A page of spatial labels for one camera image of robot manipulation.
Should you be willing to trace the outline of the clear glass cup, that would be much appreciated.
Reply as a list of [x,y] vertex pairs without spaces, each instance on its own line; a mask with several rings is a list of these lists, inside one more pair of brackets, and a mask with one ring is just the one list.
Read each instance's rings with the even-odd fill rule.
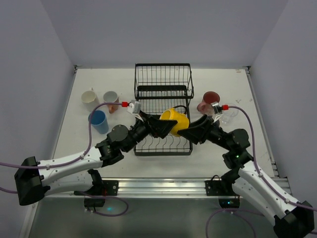
[[236,108],[231,108],[231,106],[236,107],[235,104],[232,103],[227,103],[227,105],[229,106],[228,110],[223,110],[222,111],[222,117],[221,117],[221,122],[223,124],[230,124],[233,119],[238,115],[239,110]]

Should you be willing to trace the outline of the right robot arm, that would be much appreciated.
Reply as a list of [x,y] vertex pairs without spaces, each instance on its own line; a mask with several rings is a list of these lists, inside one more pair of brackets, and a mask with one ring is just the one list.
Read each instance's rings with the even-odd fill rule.
[[303,238],[314,230],[310,203],[294,198],[259,167],[247,151],[250,143],[246,130],[225,132],[212,118],[203,116],[178,134],[194,144],[209,141],[227,150],[222,156],[229,171],[221,181],[261,212],[279,238]]

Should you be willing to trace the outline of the yellow mug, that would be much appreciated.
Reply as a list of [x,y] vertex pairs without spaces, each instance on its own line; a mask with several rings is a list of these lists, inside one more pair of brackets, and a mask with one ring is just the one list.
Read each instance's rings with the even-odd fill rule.
[[[183,108],[185,110],[184,113],[178,112],[176,109],[177,108]],[[170,108],[168,110],[165,110],[161,116],[160,120],[175,120],[177,121],[177,124],[172,128],[170,131],[170,134],[175,136],[175,137],[180,137],[178,134],[179,130],[187,129],[189,127],[190,121],[187,117],[188,109],[184,105],[177,105],[174,106],[173,108]]]

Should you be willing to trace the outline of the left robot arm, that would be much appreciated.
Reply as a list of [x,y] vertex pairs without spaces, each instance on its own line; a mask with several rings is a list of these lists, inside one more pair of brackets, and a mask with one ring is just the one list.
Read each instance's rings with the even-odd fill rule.
[[148,135],[166,137],[176,125],[174,119],[140,113],[133,126],[116,125],[105,140],[83,152],[42,161],[34,156],[26,158],[14,175],[19,205],[31,205],[48,195],[67,191],[101,195],[104,184],[99,168],[121,161],[124,153]]

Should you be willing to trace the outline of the pink floral mug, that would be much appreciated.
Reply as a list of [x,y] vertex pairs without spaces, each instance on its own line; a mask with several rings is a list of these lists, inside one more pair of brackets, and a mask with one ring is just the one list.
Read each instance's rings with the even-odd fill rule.
[[213,115],[213,103],[220,102],[220,96],[214,91],[208,91],[203,95],[202,101],[197,105],[197,111],[201,114]]

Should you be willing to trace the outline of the salmon floral mug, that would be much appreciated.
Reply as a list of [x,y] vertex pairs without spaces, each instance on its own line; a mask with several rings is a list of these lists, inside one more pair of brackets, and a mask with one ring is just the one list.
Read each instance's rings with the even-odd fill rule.
[[[108,91],[105,92],[103,95],[103,100],[106,103],[118,103],[119,102],[119,97],[118,94],[114,91]],[[115,105],[115,104],[109,104],[107,105],[108,107],[108,111],[110,114],[113,114],[115,111],[118,110],[119,105]]]

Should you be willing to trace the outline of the blue tumbler cup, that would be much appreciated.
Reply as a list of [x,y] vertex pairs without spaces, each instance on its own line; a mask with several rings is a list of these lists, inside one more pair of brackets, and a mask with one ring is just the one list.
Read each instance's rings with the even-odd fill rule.
[[103,111],[96,110],[94,113],[90,113],[88,120],[91,121],[91,126],[99,133],[106,134],[109,130],[106,114]]

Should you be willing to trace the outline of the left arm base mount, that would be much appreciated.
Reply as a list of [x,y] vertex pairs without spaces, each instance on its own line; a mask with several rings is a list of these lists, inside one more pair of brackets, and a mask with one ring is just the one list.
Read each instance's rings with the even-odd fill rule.
[[[118,192],[117,180],[102,180],[102,183],[98,185],[93,185],[88,191],[85,191],[86,194],[91,196],[117,196]],[[85,208],[93,208],[96,211],[96,208],[102,208],[105,204],[105,200],[101,198],[92,198],[87,197],[84,199]]]

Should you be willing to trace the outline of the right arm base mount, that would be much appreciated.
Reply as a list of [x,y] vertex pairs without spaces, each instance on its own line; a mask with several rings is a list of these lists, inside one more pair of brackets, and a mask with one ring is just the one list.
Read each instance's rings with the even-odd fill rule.
[[216,197],[221,208],[240,208],[240,195],[233,191],[231,184],[224,182],[218,175],[205,180],[204,183],[206,196]]

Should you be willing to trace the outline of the white ceramic mug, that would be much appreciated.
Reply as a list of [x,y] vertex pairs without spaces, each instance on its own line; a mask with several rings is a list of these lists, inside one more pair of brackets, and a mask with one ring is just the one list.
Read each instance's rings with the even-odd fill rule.
[[93,88],[82,93],[81,101],[85,108],[90,112],[100,104],[98,96]]

